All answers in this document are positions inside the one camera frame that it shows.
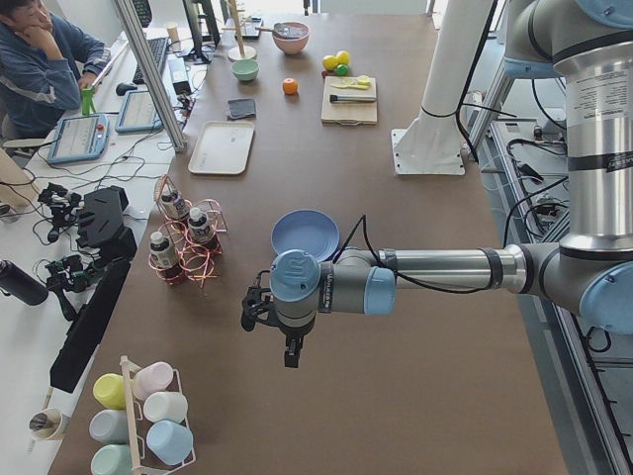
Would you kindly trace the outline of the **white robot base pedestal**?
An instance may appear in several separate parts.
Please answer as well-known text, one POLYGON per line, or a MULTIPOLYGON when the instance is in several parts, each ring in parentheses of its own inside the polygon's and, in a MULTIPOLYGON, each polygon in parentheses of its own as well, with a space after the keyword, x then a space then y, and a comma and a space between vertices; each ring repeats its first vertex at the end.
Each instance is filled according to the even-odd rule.
POLYGON ((458 122, 497 3, 450 1, 438 33, 420 110, 408 128, 392 130, 398 175, 462 175, 458 122))

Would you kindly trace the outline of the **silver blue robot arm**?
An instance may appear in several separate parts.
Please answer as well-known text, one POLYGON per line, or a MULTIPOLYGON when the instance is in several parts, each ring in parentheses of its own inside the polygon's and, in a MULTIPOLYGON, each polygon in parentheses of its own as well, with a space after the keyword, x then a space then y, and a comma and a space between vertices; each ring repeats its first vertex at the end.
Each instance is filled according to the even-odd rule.
POLYGON ((281 252, 269 283, 254 282, 242 327, 275 327, 297 367, 317 314, 386 315, 408 285, 470 294, 503 288, 547 299, 611 333, 632 331, 632 5, 512 1, 505 73, 566 83, 570 228, 556 242, 500 249, 344 247, 318 261, 281 252))

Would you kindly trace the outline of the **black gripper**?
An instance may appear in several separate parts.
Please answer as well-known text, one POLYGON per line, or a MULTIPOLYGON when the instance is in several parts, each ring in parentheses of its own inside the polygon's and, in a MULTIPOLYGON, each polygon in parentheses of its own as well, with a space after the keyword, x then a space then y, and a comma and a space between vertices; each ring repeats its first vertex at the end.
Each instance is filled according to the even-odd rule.
POLYGON ((265 273, 269 273, 269 270, 260 270, 256 274, 252 285, 248 287, 246 295, 241 301, 241 326, 247 332, 252 332, 256 324, 278 328, 286 336, 284 365, 298 367, 305 333, 291 329, 281 322, 280 314, 273 303, 271 289, 261 286, 261 278, 265 273))

